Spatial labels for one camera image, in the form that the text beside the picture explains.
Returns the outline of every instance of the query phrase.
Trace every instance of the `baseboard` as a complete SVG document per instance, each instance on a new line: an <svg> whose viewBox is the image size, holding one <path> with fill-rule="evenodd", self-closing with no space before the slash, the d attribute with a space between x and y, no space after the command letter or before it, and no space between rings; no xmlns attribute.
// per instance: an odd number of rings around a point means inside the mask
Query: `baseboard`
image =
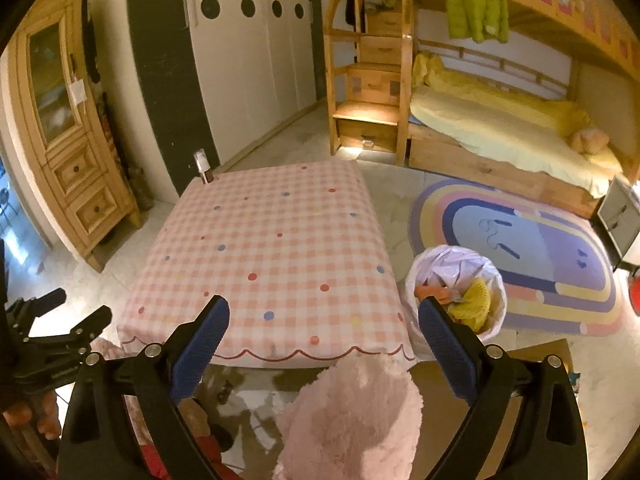
<svg viewBox="0 0 640 480"><path fill-rule="evenodd" d="M240 162L243 158L249 155L249 153L251 153L256 148L259 148L261 145L267 142L267 140L271 139L271 137L273 137L276 134L279 134L282 130L284 130L284 128L293 124L298 119L302 118L312 110L315 110L320 105L325 103L326 103L326 99L322 98L319 101L316 101L315 103L313 103L312 105L304 108L303 110L300 110L299 112L293 114L290 118L285 119L284 121L279 123L276 127L272 128L267 133L265 133L262 137L260 137L260 139L254 140L254 142L252 142L247 147L240 150L238 153L236 153L224 164L221 164L220 166L218 166L215 170L213 170L213 173L226 173L232 167L234 167L238 162Z"/></svg>

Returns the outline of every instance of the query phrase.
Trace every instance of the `pink tablecloth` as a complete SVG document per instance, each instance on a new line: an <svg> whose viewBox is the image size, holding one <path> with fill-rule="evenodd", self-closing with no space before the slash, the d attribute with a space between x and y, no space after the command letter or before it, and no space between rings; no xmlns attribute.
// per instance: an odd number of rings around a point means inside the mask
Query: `pink tablecloth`
<svg viewBox="0 0 640 480"><path fill-rule="evenodd" d="M396 280L355 162L194 179L146 259L118 333L164 342L214 294L229 328L212 362L318 367L351 352L414 354Z"/></svg>

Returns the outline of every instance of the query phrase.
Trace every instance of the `rug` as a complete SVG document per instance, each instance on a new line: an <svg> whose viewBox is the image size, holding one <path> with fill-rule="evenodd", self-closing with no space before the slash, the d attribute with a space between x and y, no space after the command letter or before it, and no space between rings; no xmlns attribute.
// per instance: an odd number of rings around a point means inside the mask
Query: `rug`
<svg viewBox="0 0 640 480"><path fill-rule="evenodd" d="M489 258L507 291L506 328L596 336L620 329L620 284L585 219L481 184L433 180L409 218L414 254L449 244Z"/></svg>

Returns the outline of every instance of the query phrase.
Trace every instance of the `trash bin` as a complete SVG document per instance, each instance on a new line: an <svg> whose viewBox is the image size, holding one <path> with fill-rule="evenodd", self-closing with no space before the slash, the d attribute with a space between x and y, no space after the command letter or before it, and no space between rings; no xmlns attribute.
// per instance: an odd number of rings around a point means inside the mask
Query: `trash bin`
<svg viewBox="0 0 640 480"><path fill-rule="evenodd" d="M434 360L418 323L417 285L445 286L463 295L474 278L482 278L491 294L489 315L481 331L476 334L483 343L496 336L507 314L507 294L502 276L491 260L464 247L440 245L429 248L414 260L401 291L404 319L414 353L418 360Z"/></svg>

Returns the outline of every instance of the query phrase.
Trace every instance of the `bolt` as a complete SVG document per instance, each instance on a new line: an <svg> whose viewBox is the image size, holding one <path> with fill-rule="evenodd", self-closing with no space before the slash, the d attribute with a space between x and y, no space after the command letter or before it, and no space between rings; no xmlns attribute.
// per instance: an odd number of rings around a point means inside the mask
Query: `bolt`
<svg viewBox="0 0 640 480"><path fill-rule="evenodd" d="M504 351L498 345L489 345L485 351L491 359L500 359L504 355Z"/></svg>
<svg viewBox="0 0 640 480"><path fill-rule="evenodd" d="M161 351L162 347L157 343L153 343L145 348L145 355L147 357L156 357L160 355Z"/></svg>
<svg viewBox="0 0 640 480"><path fill-rule="evenodd" d="M87 363L89 366L93 366L97 364L99 360L100 360L100 354L93 352L87 356L85 363Z"/></svg>
<svg viewBox="0 0 640 480"><path fill-rule="evenodd" d="M549 357L546 358L546 360L549 362L550 365L552 365L553 368L559 368L562 366L562 359L559 358L557 355L550 355Z"/></svg>

